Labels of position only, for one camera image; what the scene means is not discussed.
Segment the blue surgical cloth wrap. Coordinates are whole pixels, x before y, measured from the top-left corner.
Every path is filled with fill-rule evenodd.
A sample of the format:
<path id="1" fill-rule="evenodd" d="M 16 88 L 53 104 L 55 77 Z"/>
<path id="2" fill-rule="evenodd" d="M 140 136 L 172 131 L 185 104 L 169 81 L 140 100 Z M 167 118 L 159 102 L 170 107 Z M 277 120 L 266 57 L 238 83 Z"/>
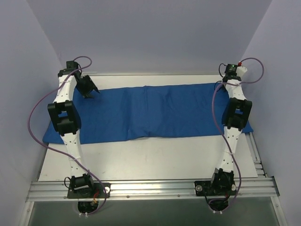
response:
<path id="1" fill-rule="evenodd" d="M 80 115 L 80 142 L 94 144 L 141 137 L 216 136 L 229 95 L 214 85 L 192 84 L 104 89 L 73 102 Z"/>

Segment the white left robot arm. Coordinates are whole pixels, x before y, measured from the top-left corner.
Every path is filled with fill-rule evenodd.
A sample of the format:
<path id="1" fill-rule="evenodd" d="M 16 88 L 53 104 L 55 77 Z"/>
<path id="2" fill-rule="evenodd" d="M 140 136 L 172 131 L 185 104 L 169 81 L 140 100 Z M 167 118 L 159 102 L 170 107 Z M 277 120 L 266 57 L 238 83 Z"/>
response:
<path id="1" fill-rule="evenodd" d="M 83 154 L 79 140 L 81 120 L 73 103 L 73 93 L 77 85 L 76 77 L 65 70 L 58 74 L 59 89 L 53 103 L 48 104 L 48 113 L 55 131 L 60 135 L 69 158 L 71 176 L 69 189 L 83 197 L 94 194 L 95 185 L 88 172 L 81 167 Z"/>

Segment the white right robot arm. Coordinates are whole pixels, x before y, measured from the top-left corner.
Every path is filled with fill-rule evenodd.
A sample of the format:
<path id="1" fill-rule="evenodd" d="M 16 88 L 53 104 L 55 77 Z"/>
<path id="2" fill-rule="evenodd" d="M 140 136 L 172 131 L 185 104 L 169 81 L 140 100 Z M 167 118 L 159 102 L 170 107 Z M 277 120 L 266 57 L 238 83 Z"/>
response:
<path id="1" fill-rule="evenodd" d="M 214 194 L 231 189 L 237 168 L 234 153 L 237 140 L 250 131 L 248 117 L 252 102 L 242 94 L 239 81 L 192 85 L 144 86 L 106 89 L 96 98 L 83 102 L 86 113 L 84 139 L 87 143 L 125 144 L 130 140 L 162 139 L 167 152 L 179 160 L 163 157 L 158 146 L 150 149 L 152 163 L 139 161 L 130 170 L 130 178 L 170 178 L 175 169 L 191 164 L 201 147 L 192 138 L 220 135 L 225 143 L 218 144 L 221 160 L 211 167 L 209 189 Z"/>

